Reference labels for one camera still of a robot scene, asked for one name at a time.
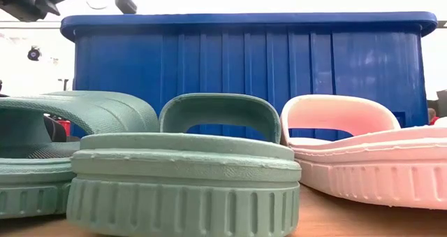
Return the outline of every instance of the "table surface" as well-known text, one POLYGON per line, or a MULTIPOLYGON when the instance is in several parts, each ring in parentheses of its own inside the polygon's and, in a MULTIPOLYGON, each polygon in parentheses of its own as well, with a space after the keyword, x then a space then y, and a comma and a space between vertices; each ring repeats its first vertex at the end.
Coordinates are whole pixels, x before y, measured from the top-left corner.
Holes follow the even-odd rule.
MULTIPOLYGON (((338 199, 302 186, 298 236, 447 236, 447 211, 389 208, 338 199)), ((101 237, 62 216, 0 220, 0 237, 101 237)))

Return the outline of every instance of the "blue plastic crate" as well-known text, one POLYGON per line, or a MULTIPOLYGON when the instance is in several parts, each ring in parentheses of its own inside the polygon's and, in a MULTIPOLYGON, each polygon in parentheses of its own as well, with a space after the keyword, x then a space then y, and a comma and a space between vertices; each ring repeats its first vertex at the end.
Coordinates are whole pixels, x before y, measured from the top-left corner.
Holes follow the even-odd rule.
MULTIPOLYGON (((124 92, 157 112, 189 92, 245 93, 280 113, 301 94, 359 96, 388 107, 403 127, 427 124, 421 36, 431 13, 280 13, 72 16, 74 88, 124 92)), ((256 137, 245 128, 194 132, 256 137)), ((328 140, 346 134, 299 130, 328 140)))

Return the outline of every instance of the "foam sandal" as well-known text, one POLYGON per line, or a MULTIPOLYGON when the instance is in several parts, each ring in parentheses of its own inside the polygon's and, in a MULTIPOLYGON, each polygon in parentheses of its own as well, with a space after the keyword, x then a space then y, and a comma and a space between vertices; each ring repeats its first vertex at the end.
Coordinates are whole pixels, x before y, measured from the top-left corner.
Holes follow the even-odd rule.
POLYGON ((53 143, 44 113, 70 120, 87 134, 159 130, 152 107, 127 94, 0 98, 0 219, 65 213, 74 177, 69 157, 80 143, 53 143))
POLYGON ((285 236, 298 222, 300 167, 275 109, 240 94, 185 94, 161 131, 84 137, 72 158, 68 221, 114 236, 285 236), (183 134, 252 126, 269 142, 183 134))
POLYGON ((401 129, 381 104, 332 95, 291 99, 281 123, 282 142, 302 167, 302 184, 364 203, 447 209, 447 128, 401 129), (294 128, 338 129, 353 137, 291 138, 294 128))

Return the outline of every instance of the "red object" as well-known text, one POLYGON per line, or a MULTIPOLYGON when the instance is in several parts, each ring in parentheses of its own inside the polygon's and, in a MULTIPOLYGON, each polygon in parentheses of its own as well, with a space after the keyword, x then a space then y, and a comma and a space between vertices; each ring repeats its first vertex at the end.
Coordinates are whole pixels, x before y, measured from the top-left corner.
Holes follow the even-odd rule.
POLYGON ((439 117, 433 117, 433 119, 430 121, 430 125, 433 125, 436 120, 438 120, 439 117))
POLYGON ((65 129, 65 133, 67 134, 67 136, 70 136, 70 121, 62 121, 59 120, 57 121, 58 123, 60 123, 60 125, 62 125, 65 129))

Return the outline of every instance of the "ridged sole edge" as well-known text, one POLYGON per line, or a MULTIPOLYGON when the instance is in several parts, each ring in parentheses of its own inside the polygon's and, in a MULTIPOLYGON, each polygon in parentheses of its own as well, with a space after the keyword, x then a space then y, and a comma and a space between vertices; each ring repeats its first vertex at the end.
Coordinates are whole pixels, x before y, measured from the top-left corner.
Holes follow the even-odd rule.
POLYGON ((447 210, 445 161, 355 164, 296 161, 302 168, 302 184, 332 196, 383 206, 447 210))
POLYGON ((0 219, 63 214, 70 180, 26 185, 0 184, 0 219))
POLYGON ((67 220, 115 236, 286 236, 298 223, 299 190, 75 178, 67 220))

